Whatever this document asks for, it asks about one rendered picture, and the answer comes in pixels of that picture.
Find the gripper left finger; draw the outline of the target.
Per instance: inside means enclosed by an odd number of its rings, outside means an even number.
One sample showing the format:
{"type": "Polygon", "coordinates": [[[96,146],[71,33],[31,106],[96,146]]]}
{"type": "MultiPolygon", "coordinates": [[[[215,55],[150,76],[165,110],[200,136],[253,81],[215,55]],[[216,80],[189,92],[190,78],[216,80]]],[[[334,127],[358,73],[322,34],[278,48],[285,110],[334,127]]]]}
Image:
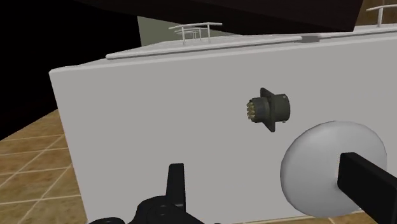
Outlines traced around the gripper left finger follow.
{"type": "Polygon", "coordinates": [[[204,224],[186,212],[184,164],[171,164],[166,194],[142,201],[132,221],[117,217],[101,218],[89,224],[204,224]]]}

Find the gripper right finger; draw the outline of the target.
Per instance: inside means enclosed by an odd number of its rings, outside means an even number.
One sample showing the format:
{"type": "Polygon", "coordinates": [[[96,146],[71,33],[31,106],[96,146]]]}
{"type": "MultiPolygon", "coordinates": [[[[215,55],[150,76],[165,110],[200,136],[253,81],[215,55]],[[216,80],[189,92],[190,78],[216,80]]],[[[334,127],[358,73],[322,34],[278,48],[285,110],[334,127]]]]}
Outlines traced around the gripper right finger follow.
{"type": "Polygon", "coordinates": [[[337,186],[378,224],[397,224],[397,178],[354,152],[342,153],[337,186]]]}

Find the pale grey rounded dome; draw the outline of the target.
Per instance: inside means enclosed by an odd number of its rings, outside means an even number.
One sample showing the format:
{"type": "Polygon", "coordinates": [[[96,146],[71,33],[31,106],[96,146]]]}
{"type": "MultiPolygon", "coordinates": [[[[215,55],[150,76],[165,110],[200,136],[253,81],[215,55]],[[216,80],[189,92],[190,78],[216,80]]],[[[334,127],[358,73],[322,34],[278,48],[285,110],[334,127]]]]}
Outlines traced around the pale grey rounded dome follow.
{"type": "Polygon", "coordinates": [[[284,155],[280,178],[286,200],[301,213],[321,218],[358,210],[337,186],[340,156],[347,152],[387,167],[386,149],[373,130],[354,122],[321,123],[296,138],[284,155]]]}

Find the white chest of drawers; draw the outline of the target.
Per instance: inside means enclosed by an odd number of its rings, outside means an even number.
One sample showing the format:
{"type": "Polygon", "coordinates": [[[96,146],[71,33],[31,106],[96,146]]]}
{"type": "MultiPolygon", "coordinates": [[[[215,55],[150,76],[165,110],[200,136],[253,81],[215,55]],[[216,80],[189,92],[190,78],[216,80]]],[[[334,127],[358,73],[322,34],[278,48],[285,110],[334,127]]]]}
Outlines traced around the white chest of drawers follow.
{"type": "Polygon", "coordinates": [[[367,126],[397,173],[397,23],[304,36],[168,41],[50,73],[88,221],[129,221],[185,166],[188,212],[228,224],[301,214],[285,198],[281,162],[306,130],[367,126]],[[261,87],[286,94],[275,132],[247,117],[261,87]]]}

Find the dark green round connector plug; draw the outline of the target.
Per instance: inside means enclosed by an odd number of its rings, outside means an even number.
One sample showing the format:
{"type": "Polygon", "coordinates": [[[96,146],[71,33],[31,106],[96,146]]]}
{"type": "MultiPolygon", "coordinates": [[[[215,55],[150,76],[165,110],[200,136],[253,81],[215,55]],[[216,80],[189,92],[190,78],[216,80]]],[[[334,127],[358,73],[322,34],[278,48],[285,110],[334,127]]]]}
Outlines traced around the dark green round connector plug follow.
{"type": "Polygon", "coordinates": [[[269,131],[275,132],[277,122],[285,123],[291,114],[291,105],[286,94],[274,94],[261,87],[260,96],[246,104],[247,117],[254,123],[262,123],[269,131]]]}

